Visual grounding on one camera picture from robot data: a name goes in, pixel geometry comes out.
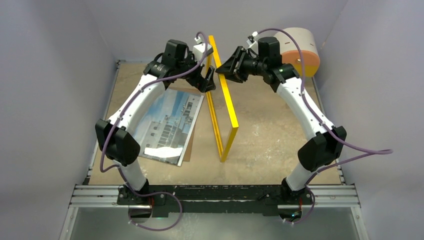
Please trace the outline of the yellow wooden picture frame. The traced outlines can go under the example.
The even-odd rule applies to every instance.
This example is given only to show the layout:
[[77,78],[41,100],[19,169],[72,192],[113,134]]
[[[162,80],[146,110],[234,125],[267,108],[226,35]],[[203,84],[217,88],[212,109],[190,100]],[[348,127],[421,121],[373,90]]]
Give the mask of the yellow wooden picture frame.
[[223,143],[222,135],[220,133],[220,127],[219,127],[218,118],[217,118],[216,109],[214,106],[214,101],[213,101],[211,91],[206,93],[206,100],[207,100],[208,110],[210,114],[214,138],[216,141],[217,150],[219,154],[219,159],[221,163],[224,163],[228,159],[229,152],[234,143],[236,134],[239,129],[239,122],[237,119],[236,111],[233,105],[233,101],[232,101],[227,80],[225,79],[224,75],[221,73],[218,73],[217,76],[218,76],[219,83],[222,89],[223,98],[224,98],[224,102],[225,102],[225,106],[227,109],[230,126],[231,126],[225,143]]

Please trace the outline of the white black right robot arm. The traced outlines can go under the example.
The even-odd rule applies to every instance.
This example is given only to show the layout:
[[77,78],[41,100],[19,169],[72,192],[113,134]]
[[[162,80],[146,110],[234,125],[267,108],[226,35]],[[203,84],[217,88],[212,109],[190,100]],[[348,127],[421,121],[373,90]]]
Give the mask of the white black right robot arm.
[[227,80],[243,83],[250,75],[261,76],[263,81],[289,106],[301,124],[307,142],[298,152],[299,163],[281,183],[280,196],[288,204],[300,198],[308,180],[319,169],[330,165],[341,155],[347,132],[336,127],[302,88],[299,73],[290,63],[283,63],[280,42],[273,36],[257,41],[258,53],[238,46],[231,57],[216,69]]

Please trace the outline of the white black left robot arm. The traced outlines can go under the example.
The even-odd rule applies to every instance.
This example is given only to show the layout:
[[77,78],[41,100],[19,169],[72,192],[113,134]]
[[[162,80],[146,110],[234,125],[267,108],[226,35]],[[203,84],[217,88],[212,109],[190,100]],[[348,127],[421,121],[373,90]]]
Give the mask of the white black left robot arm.
[[100,171],[105,173],[117,168],[124,185],[131,189],[130,199],[138,205],[146,203],[150,195],[149,182],[137,160],[141,146],[134,135],[139,121],[177,79],[186,80],[201,93],[216,88],[212,80],[213,67],[202,76],[203,62],[213,53],[213,47],[206,39],[196,37],[195,41],[190,49],[183,41],[168,40],[164,52],[146,65],[138,85],[123,105],[108,119],[99,119],[95,124],[101,151]]

